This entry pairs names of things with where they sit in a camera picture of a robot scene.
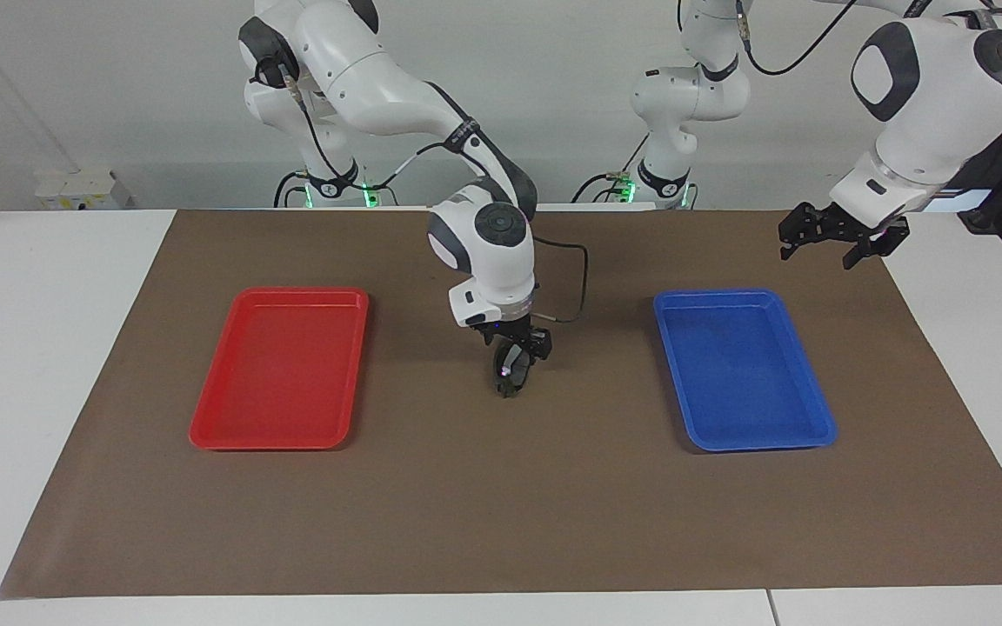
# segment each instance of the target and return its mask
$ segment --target power outlet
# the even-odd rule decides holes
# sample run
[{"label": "power outlet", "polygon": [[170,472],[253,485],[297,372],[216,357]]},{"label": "power outlet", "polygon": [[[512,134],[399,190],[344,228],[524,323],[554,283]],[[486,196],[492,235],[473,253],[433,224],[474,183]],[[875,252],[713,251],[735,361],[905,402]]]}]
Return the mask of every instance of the power outlet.
[{"label": "power outlet", "polygon": [[108,169],[84,168],[75,174],[45,177],[36,186],[41,207],[50,210],[119,210],[130,207],[130,193]]}]

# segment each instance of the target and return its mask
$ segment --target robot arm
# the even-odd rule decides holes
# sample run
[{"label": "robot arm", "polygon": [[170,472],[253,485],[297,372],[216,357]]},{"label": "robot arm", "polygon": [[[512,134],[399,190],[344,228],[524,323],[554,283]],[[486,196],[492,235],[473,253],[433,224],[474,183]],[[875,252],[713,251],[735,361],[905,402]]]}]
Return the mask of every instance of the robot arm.
[{"label": "robot arm", "polygon": [[[785,260],[827,239],[854,242],[847,268],[887,256],[907,237],[901,215],[924,208],[1002,132],[1002,9],[966,0],[860,4],[904,16],[874,32],[852,68],[856,95],[884,129],[831,190],[830,206],[803,202],[781,222]],[[938,16],[927,16],[931,9]]]},{"label": "robot arm", "polygon": [[687,186],[698,139],[685,122],[731,119],[748,104],[734,0],[690,0],[681,43],[695,66],[645,71],[632,90],[632,110],[648,124],[648,141],[629,178],[636,182],[637,201],[660,208],[678,205]]},{"label": "robot arm", "polygon": [[442,88],[394,62],[374,36],[378,17],[369,0],[282,0],[258,8],[239,31],[255,72],[247,104],[264,122],[294,136],[310,171],[335,175],[353,163],[345,146],[323,142],[330,128],[314,123],[314,117],[338,114],[371,135],[435,135],[478,175],[432,207],[429,241],[442,261],[470,274],[449,293],[454,319],[478,330],[486,345],[504,338],[498,391],[518,392],[528,368],[551,350],[550,335],[530,324],[536,186]]},{"label": "robot arm", "polygon": [[261,82],[248,82],[245,99],[246,108],[254,117],[294,138],[296,147],[304,158],[307,183],[317,191],[313,197],[322,198],[319,206],[330,205],[340,199],[357,203],[357,198],[352,198],[350,189],[352,183],[359,181],[360,170],[346,145],[345,132],[333,123],[314,124],[320,146],[335,167],[333,171],[321,157],[312,132],[307,127],[307,120],[296,107],[296,101],[289,92],[268,87]]},{"label": "robot arm", "polygon": [[290,89],[294,99],[300,90],[311,91],[320,102],[317,117],[338,114],[371,135],[435,135],[532,218],[537,193],[528,175],[442,88],[398,66],[374,35],[377,27],[377,13],[366,1],[282,0],[242,25],[239,39],[256,82]]}]

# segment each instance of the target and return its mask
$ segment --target white table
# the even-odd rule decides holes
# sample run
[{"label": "white table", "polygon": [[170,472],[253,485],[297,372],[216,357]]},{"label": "white table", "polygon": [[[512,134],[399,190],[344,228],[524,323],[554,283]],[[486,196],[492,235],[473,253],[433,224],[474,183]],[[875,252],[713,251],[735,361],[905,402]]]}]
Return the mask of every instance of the white table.
[{"label": "white table", "polygon": [[[0,213],[0,580],[172,214]],[[1002,242],[911,222],[888,269],[1002,464]],[[1002,623],[1002,586],[0,602],[0,623],[96,622],[979,625]]]}]

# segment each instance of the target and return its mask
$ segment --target green led light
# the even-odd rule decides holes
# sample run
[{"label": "green led light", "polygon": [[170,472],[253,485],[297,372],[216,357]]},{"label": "green led light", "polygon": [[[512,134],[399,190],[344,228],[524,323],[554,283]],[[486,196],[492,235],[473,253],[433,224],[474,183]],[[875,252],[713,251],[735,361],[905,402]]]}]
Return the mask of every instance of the green led light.
[{"label": "green led light", "polygon": [[632,201],[636,197],[636,183],[623,171],[613,177],[613,191],[611,195],[616,195],[616,201]]},{"label": "green led light", "polygon": [[370,185],[367,185],[365,182],[362,182],[362,194],[366,196],[366,205],[370,208],[378,206],[379,203],[381,203],[381,199],[378,197],[378,194],[374,193],[374,191],[370,189]]},{"label": "green led light", "polygon": [[698,186],[693,182],[687,182],[687,186],[682,190],[682,199],[679,201],[679,208],[693,208],[695,197],[698,197]]}]

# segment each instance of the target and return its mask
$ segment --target brown paper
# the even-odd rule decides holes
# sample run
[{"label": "brown paper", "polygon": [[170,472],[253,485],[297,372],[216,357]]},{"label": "brown paper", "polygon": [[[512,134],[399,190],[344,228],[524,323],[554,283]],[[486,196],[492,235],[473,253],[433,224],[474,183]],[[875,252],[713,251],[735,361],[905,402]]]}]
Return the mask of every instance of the brown paper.
[{"label": "brown paper", "polygon": [[[0,597],[1002,583],[1002,471],[890,274],[844,272],[841,245],[780,261],[780,218],[540,214],[537,234],[590,247],[587,316],[501,400],[424,214],[180,211]],[[537,309],[571,314],[580,272],[537,246]],[[255,285],[373,297],[339,451],[188,443],[230,300]],[[787,301],[831,447],[710,455],[685,437],[652,297],[748,286]]]}]

